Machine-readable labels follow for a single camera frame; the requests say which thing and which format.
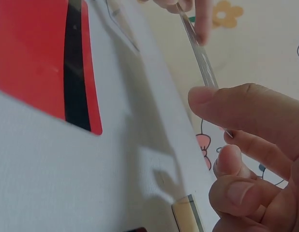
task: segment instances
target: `fingertip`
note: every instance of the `fingertip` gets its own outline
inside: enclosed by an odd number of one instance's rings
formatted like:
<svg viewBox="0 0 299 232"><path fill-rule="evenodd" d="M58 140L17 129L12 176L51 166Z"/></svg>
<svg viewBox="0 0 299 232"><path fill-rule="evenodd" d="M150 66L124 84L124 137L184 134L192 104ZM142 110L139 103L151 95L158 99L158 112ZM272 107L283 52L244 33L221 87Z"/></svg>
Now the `fingertip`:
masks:
<svg viewBox="0 0 299 232"><path fill-rule="evenodd" d="M242 167L241 150L236 145L222 148L214 164L213 170L217 177L237 175Z"/></svg>
<svg viewBox="0 0 299 232"><path fill-rule="evenodd" d="M208 87L193 87L188 92L188 102L192 105L200 105L210 101L216 90Z"/></svg>
<svg viewBox="0 0 299 232"><path fill-rule="evenodd" d="M237 131L229 130L228 132L232 135L232 137L230 137L230 135L225 131L224 132L224 140L227 144L234 144L234 141L237 138Z"/></svg>

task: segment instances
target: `cartoon print fabric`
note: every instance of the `cartoon print fabric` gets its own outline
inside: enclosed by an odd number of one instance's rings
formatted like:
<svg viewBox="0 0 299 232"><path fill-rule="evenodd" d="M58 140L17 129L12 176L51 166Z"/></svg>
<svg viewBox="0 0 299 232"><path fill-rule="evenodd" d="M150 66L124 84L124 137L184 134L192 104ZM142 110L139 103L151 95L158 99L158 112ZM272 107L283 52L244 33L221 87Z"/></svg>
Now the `cartoon print fabric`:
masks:
<svg viewBox="0 0 299 232"><path fill-rule="evenodd" d="M237 18L242 16L244 10L242 7L233 6L228 1L220 1L213 6L212 28L224 27L235 28L238 24ZM195 16L189 17L189 20L194 23Z"/></svg>
<svg viewBox="0 0 299 232"><path fill-rule="evenodd" d="M224 130L222 128L201 120L201 133L196 135L202 155L205 158L205 162L213 179L216 179L216 177L213 172L212 164L215 163L219 152L226 145L223 134ZM269 181L280 188L284 188L287 185L287 181L283 180L252 158L243 154L242 160L260 178Z"/></svg>

